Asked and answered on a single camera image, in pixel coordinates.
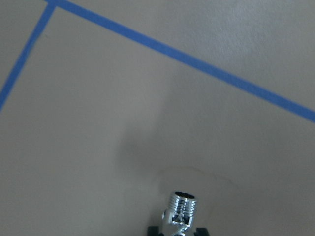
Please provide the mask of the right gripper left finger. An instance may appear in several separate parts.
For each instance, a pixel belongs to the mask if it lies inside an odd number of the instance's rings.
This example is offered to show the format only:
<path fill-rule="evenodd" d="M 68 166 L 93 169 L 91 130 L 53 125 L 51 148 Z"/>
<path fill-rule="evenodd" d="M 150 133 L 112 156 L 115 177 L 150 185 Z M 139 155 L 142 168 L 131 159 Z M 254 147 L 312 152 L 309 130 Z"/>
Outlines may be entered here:
<path fill-rule="evenodd" d="M 147 228 L 147 236 L 164 236 L 164 234 L 159 231 L 159 228 Z"/>

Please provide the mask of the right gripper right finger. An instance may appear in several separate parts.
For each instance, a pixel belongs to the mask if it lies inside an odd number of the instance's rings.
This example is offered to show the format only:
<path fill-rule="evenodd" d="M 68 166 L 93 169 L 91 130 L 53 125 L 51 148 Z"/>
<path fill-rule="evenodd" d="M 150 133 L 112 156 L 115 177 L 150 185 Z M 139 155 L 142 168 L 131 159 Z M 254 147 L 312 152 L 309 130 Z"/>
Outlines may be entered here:
<path fill-rule="evenodd" d="M 196 236 L 209 236 L 209 232 L 207 228 L 196 228 L 195 235 Z"/>

